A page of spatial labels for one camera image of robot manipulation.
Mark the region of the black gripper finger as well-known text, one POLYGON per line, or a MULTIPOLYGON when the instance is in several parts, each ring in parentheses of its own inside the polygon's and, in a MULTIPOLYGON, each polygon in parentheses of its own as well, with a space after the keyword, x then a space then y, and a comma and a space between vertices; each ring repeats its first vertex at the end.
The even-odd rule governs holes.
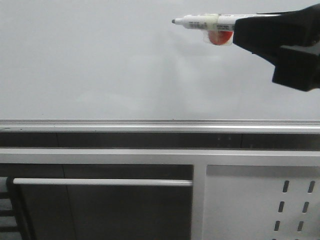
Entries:
POLYGON ((281 46, 272 82, 304 92, 318 89, 320 46, 281 46))
POLYGON ((256 16, 235 22, 233 43, 247 51, 274 54, 281 46, 310 47, 320 38, 320 6, 276 16, 256 16))

